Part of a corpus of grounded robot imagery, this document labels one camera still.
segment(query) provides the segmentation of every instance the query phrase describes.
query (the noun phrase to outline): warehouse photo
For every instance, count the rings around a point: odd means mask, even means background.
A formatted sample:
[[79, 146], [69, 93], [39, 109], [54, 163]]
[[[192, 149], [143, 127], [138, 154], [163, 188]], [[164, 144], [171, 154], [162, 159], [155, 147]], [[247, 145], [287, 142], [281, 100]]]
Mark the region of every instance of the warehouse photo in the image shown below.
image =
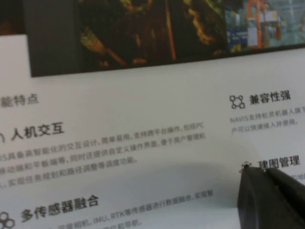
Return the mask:
[[305, 44], [305, 0], [224, 0], [230, 52]]

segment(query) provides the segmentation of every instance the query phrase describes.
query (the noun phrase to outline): orange machine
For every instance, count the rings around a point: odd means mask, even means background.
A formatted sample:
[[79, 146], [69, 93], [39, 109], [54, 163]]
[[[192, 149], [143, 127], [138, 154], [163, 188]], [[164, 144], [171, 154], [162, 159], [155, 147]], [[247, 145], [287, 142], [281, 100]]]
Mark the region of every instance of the orange machine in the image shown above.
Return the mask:
[[[269, 35], [267, 27], [264, 26], [264, 21], [261, 20], [261, 13], [265, 15], [266, 6], [265, 0], [250, 0], [247, 4], [248, 20], [255, 20], [257, 27], [257, 46], [250, 46], [251, 48], [261, 49], [269, 43]], [[252, 14], [252, 8], [255, 7], [256, 12]]]

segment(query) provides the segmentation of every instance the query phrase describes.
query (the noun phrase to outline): photograph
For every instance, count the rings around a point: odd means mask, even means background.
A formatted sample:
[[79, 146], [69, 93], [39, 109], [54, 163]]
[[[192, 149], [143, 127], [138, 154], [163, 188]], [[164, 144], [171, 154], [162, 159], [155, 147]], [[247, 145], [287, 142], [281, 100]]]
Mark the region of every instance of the photograph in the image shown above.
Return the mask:
[[222, 0], [24, 5], [33, 77], [202, 61], [227, 51]]
[[206, 60], [226, 50], [221, 0], [81, 0], [86, 71]]
[[0, 0], [0, 36], [24, 33], [22, 0]]
[[305, 44], [304, 0], [224, 0], [229, 52]]

